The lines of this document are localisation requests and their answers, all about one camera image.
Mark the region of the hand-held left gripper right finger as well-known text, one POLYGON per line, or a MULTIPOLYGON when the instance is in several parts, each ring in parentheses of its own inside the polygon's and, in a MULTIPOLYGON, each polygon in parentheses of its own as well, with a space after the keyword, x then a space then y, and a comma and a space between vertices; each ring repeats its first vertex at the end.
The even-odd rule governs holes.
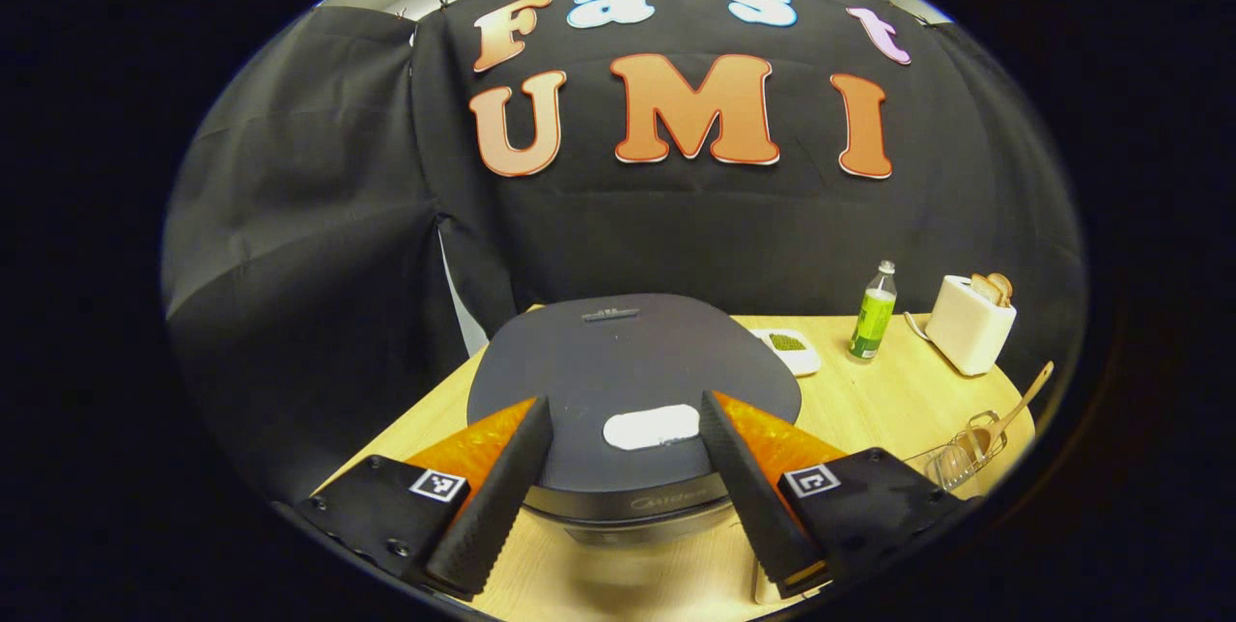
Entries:
POLYGON ((700 437, 784 597, 852 589, 927 547, 969 509, 883 446, 843 453, 713 390, 701 397, 700 437))

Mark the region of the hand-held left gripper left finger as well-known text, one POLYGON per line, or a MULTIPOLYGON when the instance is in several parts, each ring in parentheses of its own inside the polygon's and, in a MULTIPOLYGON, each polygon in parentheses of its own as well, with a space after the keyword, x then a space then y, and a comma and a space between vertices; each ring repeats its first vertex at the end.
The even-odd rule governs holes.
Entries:
POLYGON ((295 514, 389 577, 468 601, 489 581, 551 443, 550 403, 531 397, 412 458, 363 458, 295 514))

